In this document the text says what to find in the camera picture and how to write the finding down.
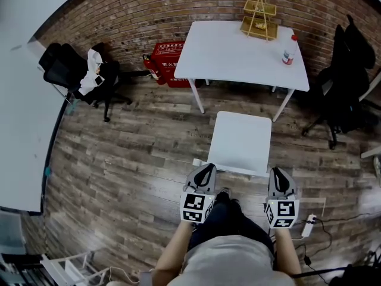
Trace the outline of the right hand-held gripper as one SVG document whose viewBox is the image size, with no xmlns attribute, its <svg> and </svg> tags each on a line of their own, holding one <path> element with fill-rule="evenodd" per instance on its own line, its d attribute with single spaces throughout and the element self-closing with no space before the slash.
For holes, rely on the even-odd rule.
<svg viewBox="0 0 381 286">
<path fill-rule="evenodd" d="M 299 200 L 295 194 L 296 184 L 291 176 L 279 167 L 272 168 L 268 184 L 269 198 L 264 208 L 270 228 L 293 227 L 299 213 Z"/>
</svg>

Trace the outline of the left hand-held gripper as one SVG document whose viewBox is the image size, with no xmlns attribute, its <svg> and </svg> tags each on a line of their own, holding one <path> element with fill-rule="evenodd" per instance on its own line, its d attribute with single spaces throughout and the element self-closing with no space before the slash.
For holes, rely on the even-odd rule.
<svg viewBox="0 0 381 286">
<path fill-rule="evenodd" d="M 217 169 L 212 163 L 198 166 L 187 177 L 180 198 L 180 218 L 191 223 L 204 223 L 210 214 L 215 194 Z"/>
</svg>

